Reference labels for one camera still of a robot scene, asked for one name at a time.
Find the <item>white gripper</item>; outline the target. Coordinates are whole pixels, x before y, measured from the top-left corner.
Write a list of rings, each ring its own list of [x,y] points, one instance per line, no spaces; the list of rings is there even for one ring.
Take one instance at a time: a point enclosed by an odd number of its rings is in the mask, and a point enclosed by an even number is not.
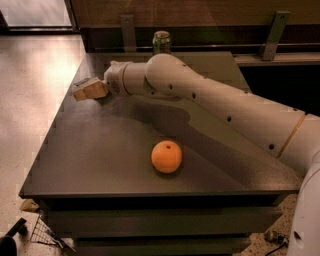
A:
[[[129,65],[130,62],[111,61],[109,68],[104,72],[104,81],[107,88],[98,78],[91,78],[72,91],[73,97],[76,101],[99,99],[106,97],[108,90],[114,96],[129,96],[124,83],[124,73]]]

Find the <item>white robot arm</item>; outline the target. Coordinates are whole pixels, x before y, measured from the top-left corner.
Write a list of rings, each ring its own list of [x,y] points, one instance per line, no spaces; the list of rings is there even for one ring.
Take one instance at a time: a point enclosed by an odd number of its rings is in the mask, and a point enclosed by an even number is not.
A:
[[[170,54],[146,63],[112,61],[102,80],[82,81],[72,94],[78,101],[109,94],[185,98],[203,107],[303,174],[287,256],[320,255],[319,117],[206,78]]]

